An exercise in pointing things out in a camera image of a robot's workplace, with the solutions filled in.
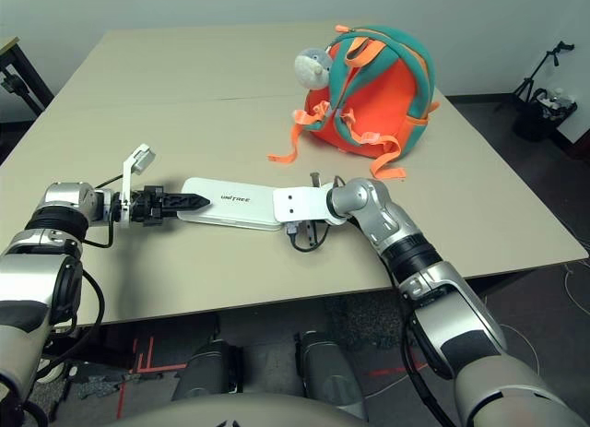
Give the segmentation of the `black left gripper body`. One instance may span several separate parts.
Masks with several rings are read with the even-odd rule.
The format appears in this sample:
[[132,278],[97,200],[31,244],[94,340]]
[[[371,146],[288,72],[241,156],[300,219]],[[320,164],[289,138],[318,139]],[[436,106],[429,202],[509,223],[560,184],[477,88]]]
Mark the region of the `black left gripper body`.
[[164,188],[147,185],[141,191],[131,193],[131,221],[143,226],[159,226],[164,220],[163,199]]

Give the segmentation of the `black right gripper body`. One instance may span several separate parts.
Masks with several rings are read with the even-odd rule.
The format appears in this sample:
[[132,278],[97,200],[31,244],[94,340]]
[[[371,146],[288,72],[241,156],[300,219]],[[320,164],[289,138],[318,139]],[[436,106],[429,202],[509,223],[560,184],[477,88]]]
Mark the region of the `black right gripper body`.
[[[319,172],[311,172],[310,177],[312,180],[312,186],[315,188],[321,187],[321,178]],[[307,249],[315,249],[319,243],[320,237],[318,236],[317,223],[315,220],[307,220],[305,227],[308,237]]]

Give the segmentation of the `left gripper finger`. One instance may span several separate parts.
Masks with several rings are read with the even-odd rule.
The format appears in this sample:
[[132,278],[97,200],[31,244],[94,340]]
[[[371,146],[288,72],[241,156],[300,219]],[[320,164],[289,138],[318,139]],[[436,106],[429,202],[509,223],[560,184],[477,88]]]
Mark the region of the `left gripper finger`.
[[164,207],[165,214],[177,214],[179,212],[195,211],[209,205],[208,201],[202,202],[197,201],[194,203],[178,204],[178,205],[167,205]]
[[210,200],[197,194],[166,194],[165,205],[209,205]]

